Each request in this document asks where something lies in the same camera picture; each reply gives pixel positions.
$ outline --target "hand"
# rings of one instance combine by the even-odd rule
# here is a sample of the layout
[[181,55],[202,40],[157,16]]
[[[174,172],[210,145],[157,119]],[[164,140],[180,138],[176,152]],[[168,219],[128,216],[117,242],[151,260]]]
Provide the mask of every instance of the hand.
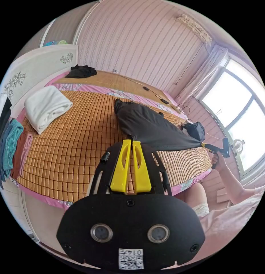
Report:
[[216,163],[215,169],[220,172],[223,169],[227,167],[227,164],[225,162],[225,159],[223,155],[220,152],[217,152],[217,154],[213,155],[213,158],[211,159],[212,164]]

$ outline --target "window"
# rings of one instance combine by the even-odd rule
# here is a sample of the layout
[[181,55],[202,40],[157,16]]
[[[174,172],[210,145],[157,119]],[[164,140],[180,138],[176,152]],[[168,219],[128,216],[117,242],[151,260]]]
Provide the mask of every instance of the window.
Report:
[[229,138],[244,140],[236,156],[241,177],[265,157],[265,88],[246,68],[229,59],[201,103]]

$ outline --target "yellow clip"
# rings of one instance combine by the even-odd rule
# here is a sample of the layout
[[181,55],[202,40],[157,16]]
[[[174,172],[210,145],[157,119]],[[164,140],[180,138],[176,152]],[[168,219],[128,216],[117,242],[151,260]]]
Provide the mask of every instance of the yellow clip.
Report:
[[123,140],[123,144],[113,174],[113,179],[110,185],[112,191],[127,193],[130,159],[131,140]]
[[132,152],[134,166],[134,193],[150,192],[152,186],[139,141],[132,142]]

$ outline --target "white folded towel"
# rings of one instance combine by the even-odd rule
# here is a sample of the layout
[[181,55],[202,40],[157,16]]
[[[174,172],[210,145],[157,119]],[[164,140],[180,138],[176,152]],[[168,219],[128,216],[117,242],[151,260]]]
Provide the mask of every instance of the white folded towel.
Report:
[[54,119],[69,110],[73,103],[55,86],[47,86],[27,98],[24,106],[30,124],[41,134]]

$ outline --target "pink shirt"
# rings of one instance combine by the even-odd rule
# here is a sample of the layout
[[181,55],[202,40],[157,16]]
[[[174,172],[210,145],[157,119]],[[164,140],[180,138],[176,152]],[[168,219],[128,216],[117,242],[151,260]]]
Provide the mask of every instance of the pink shirt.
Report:
[[212,210],[205,217],[200,218],[206,239],[196,256],[188,265],[202,260],[225,247],[241,231],[256,210],[265,186],[255,188],[254,195],[237,205],[221,209]]

